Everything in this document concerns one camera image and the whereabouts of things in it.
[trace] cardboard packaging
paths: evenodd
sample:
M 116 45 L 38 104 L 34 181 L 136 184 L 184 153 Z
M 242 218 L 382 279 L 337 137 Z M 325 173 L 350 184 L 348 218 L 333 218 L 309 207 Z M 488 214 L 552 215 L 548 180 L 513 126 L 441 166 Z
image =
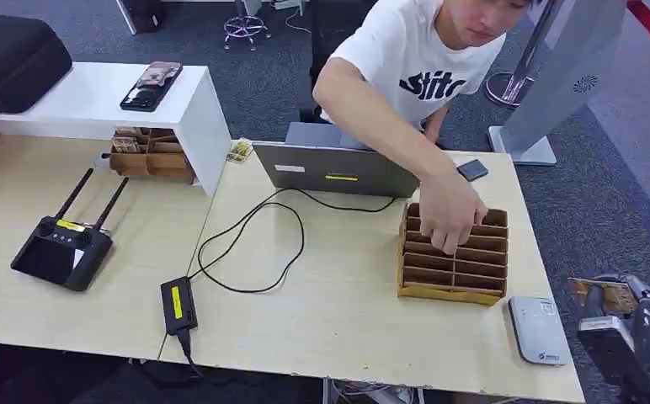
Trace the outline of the cardboard packaging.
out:
M 194 182 L 194 169 L 171 130 L 147 130 L 148 135 L 134 136 L 138 153 L 117 152 L 112 146 L 109 168 L 119 175 L 153 175 Z
M 419 204 L 402 213 L 399 230 L 397 295 L 464 301 L 492 306 L 506 296 L 509 229 L 504 210 L 489 210 L 453 256 L 419 232 Z

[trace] white t-shirt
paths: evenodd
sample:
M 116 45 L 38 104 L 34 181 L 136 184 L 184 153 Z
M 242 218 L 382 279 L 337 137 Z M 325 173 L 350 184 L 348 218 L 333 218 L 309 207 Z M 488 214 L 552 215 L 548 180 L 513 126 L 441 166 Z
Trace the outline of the white t-shirt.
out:
M 457 94 L 475 93 L 505 35 L 452 50 L 434 29 L 442 0 L 379 0 L 365 22 L 330 56 L 362 77 L 415 128 Z M 322 117 L 330 120 L 323 111 Z

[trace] smartphone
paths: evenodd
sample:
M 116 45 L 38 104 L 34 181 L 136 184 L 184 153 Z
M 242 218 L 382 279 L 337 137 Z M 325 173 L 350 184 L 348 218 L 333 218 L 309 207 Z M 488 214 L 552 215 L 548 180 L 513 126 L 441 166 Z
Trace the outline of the smartphone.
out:
M 461 164 L 456 169 L 459 170 L 459 174 L 464 176 L 468 182 L 479 179 L 488 174 L 488 170 L 478 160 L 471 160 L 470 162 Z
M 570 363 L 568 342 L 553 300 L 515 296 L 509 299 L 509 310 L 521 358 L 532 364 Z
M 182 70 L 181 63 L 153 62 L 122 99 L 120 108 L 154 112 Z

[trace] man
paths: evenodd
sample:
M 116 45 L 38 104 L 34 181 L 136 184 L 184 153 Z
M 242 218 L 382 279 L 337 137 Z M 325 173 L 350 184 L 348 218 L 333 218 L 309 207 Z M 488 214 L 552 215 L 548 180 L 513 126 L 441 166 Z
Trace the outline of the man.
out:
M 419 178 L 421 232 L 445 253 L 488 210 L 434 142 L 450 101 L 478 90 L 532 1 L 379 0 L 313 90 L 324 119 Z

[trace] yellow sticker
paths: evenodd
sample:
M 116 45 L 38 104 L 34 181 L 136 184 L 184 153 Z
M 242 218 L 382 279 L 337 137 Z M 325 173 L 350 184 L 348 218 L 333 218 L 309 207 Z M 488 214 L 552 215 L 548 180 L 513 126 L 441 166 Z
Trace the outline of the yellow sticker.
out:
M 341 181 L 357 181 L 356 177 L 343 177 L 340 175 L 326 175 L 325 178 L 327 179 L 339 179 Z
M 64 221 L 62 219 L 57 221 L 57 225 L 59 227 L 64 227 L 66 229 L 74 230 L 74 231 L 84 231 L 84 227 L 80 225 L 76 225 L 74 223 L 71 223 L 69 221 Z
M 173 316 L 178 320 L 181 318 L 181 298 L 178 296 L 178 286 L 171 288 L 171 298 L 173 300 Z

